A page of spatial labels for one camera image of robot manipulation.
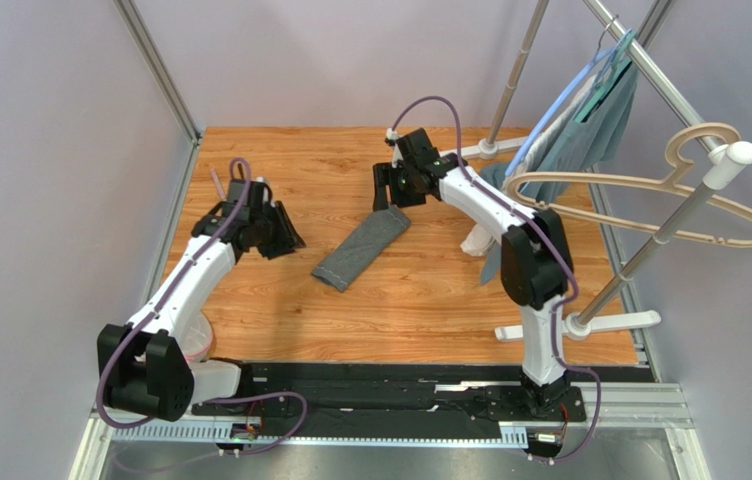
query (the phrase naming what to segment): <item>clothes hanger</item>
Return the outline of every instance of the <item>clothes hanger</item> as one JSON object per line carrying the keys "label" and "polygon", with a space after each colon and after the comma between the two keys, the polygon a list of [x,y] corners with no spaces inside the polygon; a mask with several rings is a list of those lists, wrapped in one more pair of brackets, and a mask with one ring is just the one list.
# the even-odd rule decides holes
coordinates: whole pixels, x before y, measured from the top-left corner
{"label": "clothes hanger", "polygon": [[571,94],[577,89],[577,87],[581,83],[583,83],[583,80],[585,80],[589,76],[589,73],[595,68],[595,66],[597,66],[598,63],[601,62],[601,60],[604,60],[605,58],[616,52],[616,47],[610,47],[606,50],[601,51],[601,40],[604,39],[604,34],[607,33],[607,30],[610,29],[610,26],[612,26],[613,22],[615,22],[617,18],[618,15],[613,17],[613,19],[607,24],[607,26],[604,27],[604,31],[601,32],[601,37],[598,39],[598,48],[596,49],[595,56],[592,58],[592,60],[588,64],[586,64],[585,67],[583,67],[583,70],[581,70],[577,74],[577,76],[574,77],[573,80],[571,80],[571,83],[569,83],[568,86],[565,87],[565,90],[563,90],[562,93],[559,94],[559,97],[557,97],[550,108],[548,108],[548,111],[545,112],[545,114],[542,116],[542,119],[539,120],[539,123],[537,123],[535,127],[533,127],[533,130],[529,135],[527,135],[524,143],[521,145],[518,151],[515,152],[515,156],[512,157],[512,161],[509,162],[509,166],[506,167],[506,176],[512,175],[518,165],[524,161],[524,157],[527,156],[527,152],[530,150],[530,146],[533,145],[533,143],[536,141],[536,138],[538,138],[539,134],[542,133],[542,129],[545,128],[548,122],[550,122],[553,115],[557,112],[557,110],[559,110],[562,104],[565,103],[565,100],[570,97]]}
{"label": "clothes hanger", "polygon": [[[537,181],[559,181],[570,183],[595,183],[598,185],[614,185],[621,187],[633,187],[644,190],[653,190],[658,192],[672,193],[681,197],[688,197],[695,189],[686,185],[681,185],[678,182],[684,178],[687,173],[693,168],[694,162],[688,158],[681,156],[681,147],[690,140],[714,136],[722,138],[726,144],[731,144],[740,141],[741,137],[737,130],[730,125],[723,123],[702,123],[694,125],[689,128],[685,128],[675,134],[669,143],[666,145],[666,162],[673,167],[672,172],[662,179],[651,179],[644,177],[632,177],[627,175],[607,175],[600,173],[584,173],[584,172],[531,172],[516,175],[511,179],[507,179],[504,192],[509,195],[510,198],[521,203],[535,208],[551,208],[562,216],[579,218],[582,220],[588,220],[591,222],[604,223],[615,227],[629,228],[632,230],[639,230],[642,232],[654,233],[660,227],[657,225],[651,225],[648,223],[634,222],[631,220],[625,220],[618,217],[612,217],[609,215],[601,215],[595,212],[587,212],[584,210],[566,207],[557,203],[545,204],[544,202],[537,202],[535,199],[524,196],[519,189],[527,182]],[[740,203],[729,200],[725,197],[713,196],[708,204],[721,208],[727,212],[730,212],[738,217],[752,222],[752,208],[749,208]],[[708,235],[705,233],[691,232],[680,230],[675,235],[676,238],[683,240],[691,240],[696,242],[704,242],[713,245],[722,245],[726,247],[736,248],[752,248],[752,239],[736,239],[736,238],[723,238],[714,235]]]}
{"label": "clothes hanger", "polygon": [[585,122],[586,118],[590,113],[592,113],[595,107],[603,102],[605,98],[607,98],[607,95],[618,82],[619,77],[624,72],[624,69],[627,68],[628,65],[630,65],[630,57],[626,52],[635,38],[636,32],[633,30],[628,30],[619,39],[619,42],[615,46],[614,52],[609,57],[607,57],[607,62],[595,77],[595,82],[592,85],[592,89],[590,90],[594,93],[587,95],[586,98],[583,99],[583,103],[577,109],[577,112],[574,114],[574,118],[572,120],[577,122]]}

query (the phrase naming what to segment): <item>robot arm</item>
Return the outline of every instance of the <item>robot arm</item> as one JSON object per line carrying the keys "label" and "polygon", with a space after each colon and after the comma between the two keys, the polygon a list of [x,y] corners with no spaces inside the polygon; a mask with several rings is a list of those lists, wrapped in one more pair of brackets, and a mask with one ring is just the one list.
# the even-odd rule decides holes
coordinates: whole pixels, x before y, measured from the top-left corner
{"label": "robot arm", "polygon": [[[98,364],[102,373],[133,326],[154,315],[131,340],[107,377],[105,405],[175,421],[190,405],[236,393],[239,366],[220,360],[188,363],[181,345],[199,322],[207,321],[200,311],[202,305],[243,253],[256,247],[262,256],[273,259],[305,246],[282,203],[272,200],[269,184],[259,178],[252,182],[243,208],[219,240],[196,255],[232,214],[244,184],[243,180],[232,180],[228,198],[196,223],[184,255],[151,301],[126,325],[107,325],[99,334]],[[191,268],[183,268],[191,262]]]}
{"label": "robot arm", "polygon": [[[394,147],[394,155],[390,163],[373,167],[374,210],[388,207],[386,189],[390,203],[398,207],[422,205],[426,196],[432,195],[460,209],[501,243],[501,281],[521,310],[525,338],[522,368],[536,397],[530,403],[550,403],[568,388],[565,370],[554,356],[551,335],[552,309],[567,290],[567,278],[535,231],[515,212],[533,218],[573,269],[561,219],[552,210],[537,212],[497,190],[492,193],[500,201],[495,201],[477,186],[484,184],[482,178],[468,167],[469,179],[455,153],[440,156],[423,129],[402,137],[389,130],[386,141]],[[562,351],[561,335],[556,335],[555,341]]]}

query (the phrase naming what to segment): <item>gray fabric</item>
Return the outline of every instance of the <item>gray fabric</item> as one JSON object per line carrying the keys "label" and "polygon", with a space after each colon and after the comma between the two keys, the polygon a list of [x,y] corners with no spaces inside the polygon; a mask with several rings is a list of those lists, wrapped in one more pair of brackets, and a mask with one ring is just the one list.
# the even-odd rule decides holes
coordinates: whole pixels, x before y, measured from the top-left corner
{"label": "gray fabric", "polygon": [[[568,121],[550,150],[540,155],[542,161],[538,168],[531,171],[578,172],[614,158],[630,117],[637,78],[638,69],[629,65],[585,122]],[[488,165],[482,169],[480,177],[499,189],[505,180],[508,164]],[[529,182],[522,187],[521,193],[553,203],[566,188],[568,183],[564,182]],[[500,243],[489,249],[480,272],[480,285],[487,284],[497,275],[501,253]]]}
{"label": "gray fabric", "polygon": [[394,205],[371,213],[311,275],[343,292],[409,225],[411,221]]}

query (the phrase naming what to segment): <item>gray floor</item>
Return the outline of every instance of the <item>gray floor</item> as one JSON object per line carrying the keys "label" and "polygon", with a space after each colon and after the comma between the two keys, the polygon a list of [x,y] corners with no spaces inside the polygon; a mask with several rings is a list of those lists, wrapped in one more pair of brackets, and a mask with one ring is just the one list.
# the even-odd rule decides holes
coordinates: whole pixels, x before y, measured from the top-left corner
{"label": "gray floor", "polygon": [[[566,449],[581,440],[574,429]],[[213,452],[208,444],[114,443],[110,456],[133,468],[155,468]],[[502,449],[282,446],[255,457],[213,457],[156,475],[120,470],[111,461],[102,478],[376,480],[376,479],[640,479],[678,478],[663,429],[597,431],[576,459],[553,467]]]}

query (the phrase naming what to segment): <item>teal hanger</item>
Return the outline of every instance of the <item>teal hanger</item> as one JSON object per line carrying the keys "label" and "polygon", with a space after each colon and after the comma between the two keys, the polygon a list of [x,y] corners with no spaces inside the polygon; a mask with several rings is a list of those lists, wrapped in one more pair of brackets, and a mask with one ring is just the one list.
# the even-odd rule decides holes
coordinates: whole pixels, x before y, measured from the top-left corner
{"label": "teal hanger", "polygon": [[[577,113],[574,115],[574,121],[585,122],[589,114],[595,110],[595,108],[607,98],[610,90],[613,89],[622,72],[630,65],[630,57],[627,55],[627,49],[630,44],[633,43],[633,39],[636,38],[636,32],[628,30],[622,37],[621,41],[616,45],[616,51],[610,55],[609,60],[598,72],[595,77],[595,82],[592,84],[590,91],[594,92],[591,95],[587,95],[583,99],[583,103],[580,108],[577,109]],[[609,76],[603,78],[604,75],[611,71]]]}

